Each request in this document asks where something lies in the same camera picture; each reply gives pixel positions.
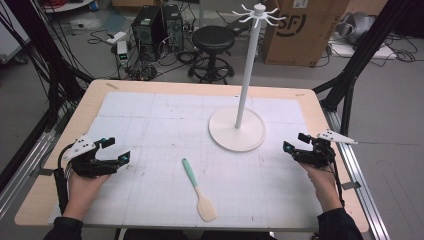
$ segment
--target mint green handle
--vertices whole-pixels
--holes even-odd
[[[193,184],[193,187],[197,187],[197,181],[196,181],[196,178],[194,177],[193,170],[191,170],[190,163],[188,163],[187,159],[185,158],[183,158],[183,165],[188,175],[188,178],[190,178],[190,181]]]

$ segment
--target spatula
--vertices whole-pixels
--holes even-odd
[[[194,177],[193,170],[191,170],[190,163],[185,158],[183,158],[183,165],[188,178],[190,178],[190,181],[193,184],[193,187],[196,190],[197,196],[199,198],[197,202],[197,211],[199,211],[200,217],[205,222],[214,220],[217,218],[215,208],[213,207],[212,202],[203,195],[202,191],[200,191],[200,187],[198,186],[196,178]]]

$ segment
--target printed logo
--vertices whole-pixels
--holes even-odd
[[[306,14],[302,15],[288,15],[285,14],[281,17],[286,17],[280,20],[278,24],[277,36],[279,37],[293,37],[298,34],[306,22]]]

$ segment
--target black stool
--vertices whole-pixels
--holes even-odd
[[[193,66],[188,70],[188,76],[192,77],[195,75],[200,79],[200,83],[207,81],[212,83],[214,81],[223,80],[227,84],[226,77],[234,76],[234,69],[230,64],[222,58],[217,58],[217,54],[226,52],[228,55],[228,49],[230,49],[235,42],[234,34],[230,29],[219,26],[205,26],[199,28],[194,32],[192,41],[196,46],[200,54],[205,52],[209,55],[206,58],[196,58]],[[199,64],[204,60],[209,59],[207,66]],[[223,63],[223,66],[216,66],[217,61]]]

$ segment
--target floor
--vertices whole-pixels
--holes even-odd
[[[70,15],[80,11],[58,15],[66,22]],[[99,11],[95,15],[104,23],[114,12]],[[118,14],[124,17],[120,27],[125,31],[134,18],[133,13]],[[210,12],[206,24],[223,25],[222,19]],[[81,64],[97,78],[116,77],[114,55],[106,44],[89,44],[92,32],[78,31],[68,34],[67,40],[73,54]],[[108,36],[95,34],[106,40]],[[424,40],[410,39],[393,42],[395,49],[413,52],[413,43],[418,49],[414,56],[424,59]],[[248,38],[238,37],[231,50],[232,56],[225,57],[234,67],[236,75],[228,79],[230,85],[241,85],[244,72]],[[173,56],[162,63],[172,63]],[[336,54],[322,58],[317,68],[265,65],[259,55],[252,72],[252,86],[314,88],[336,77],[349,61]],[[349,136],[360,144],[353,146],[362,172],[371,190],[384,224],[391,239],[422,239],[424,235],[424,62],[399,60],[372,60],[360,75],[355,86]],[[158,72],[166,72],[182,64],[156,65]],[[187,82],[197,81],[187,76],[187,66],[166,72],[153,81]],[[0,171],[4,169],[17,149],[34,128],[47,109],[46,96],[35,74],[32,64],[10,63],[0,69]],[[4,212],[0,221],[1,239],[42,239],[49,228],[21,227],[13,218],[34,178],[29,178],[11,207]],[[84,239],[113,239],[113,229],[87,228]],[[306,235],[278,235],[279,239],[308,239]],[[373,239],[364,234],[366,239]]]

